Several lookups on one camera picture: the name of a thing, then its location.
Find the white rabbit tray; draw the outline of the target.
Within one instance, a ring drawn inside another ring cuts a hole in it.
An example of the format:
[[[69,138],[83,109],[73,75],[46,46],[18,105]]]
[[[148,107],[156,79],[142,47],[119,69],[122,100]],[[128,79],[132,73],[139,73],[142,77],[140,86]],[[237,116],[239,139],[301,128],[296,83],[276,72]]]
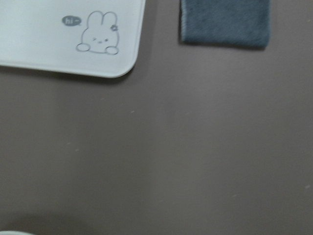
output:
[[[117,78],[137,60],[143,0],[3,0],[0,64]]]

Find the grey folded cloth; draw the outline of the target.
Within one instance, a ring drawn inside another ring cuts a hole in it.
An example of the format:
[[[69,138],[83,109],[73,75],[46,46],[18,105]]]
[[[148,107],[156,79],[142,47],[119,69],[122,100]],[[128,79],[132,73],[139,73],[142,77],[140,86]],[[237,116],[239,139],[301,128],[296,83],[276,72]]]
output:
[[[180,40],[187,44],[265,48],[269,0],[182,0]]]

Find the white plate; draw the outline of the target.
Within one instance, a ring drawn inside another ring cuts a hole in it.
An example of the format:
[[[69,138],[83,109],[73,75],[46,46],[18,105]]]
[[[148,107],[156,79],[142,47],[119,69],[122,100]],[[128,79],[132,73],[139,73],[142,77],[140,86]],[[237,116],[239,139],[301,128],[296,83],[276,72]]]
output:
[[[0,235],[31,235],[31,234],[19,231],[0,231]]]

